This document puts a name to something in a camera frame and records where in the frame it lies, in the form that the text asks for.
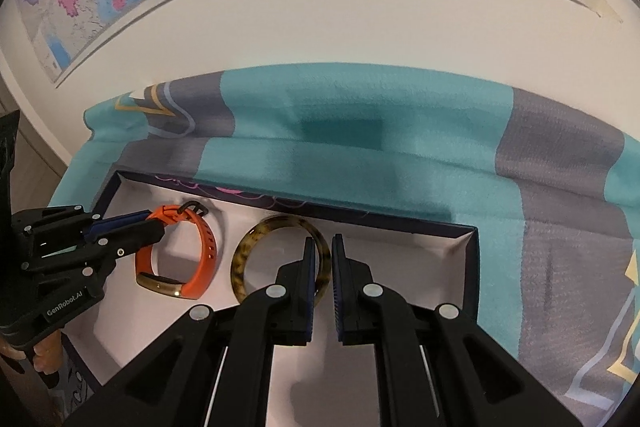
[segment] orange wristband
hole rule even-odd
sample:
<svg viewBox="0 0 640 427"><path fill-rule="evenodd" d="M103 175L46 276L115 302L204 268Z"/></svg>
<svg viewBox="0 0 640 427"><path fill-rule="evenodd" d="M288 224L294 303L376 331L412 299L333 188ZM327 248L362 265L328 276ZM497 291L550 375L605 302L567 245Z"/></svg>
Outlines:
<svg viewBox="0 0 640 427"><path fill-rule="evenodd" d="M153 246L143 247L136 253L136 282L151 291L179 297L182 299L199 299L211 284L216 271L216 258L218 249L213 232L207 222L202 219L206 215L207 209L197 201L188 201L182 206L178 204L165 204L159 206L147 219L159 219L167 227L175 225L180 221L189 221L198 227L202 251L200 262L196 272L188 282L180 282L167 277L162 277L154 273L151 266L151 251Z"/></svg>

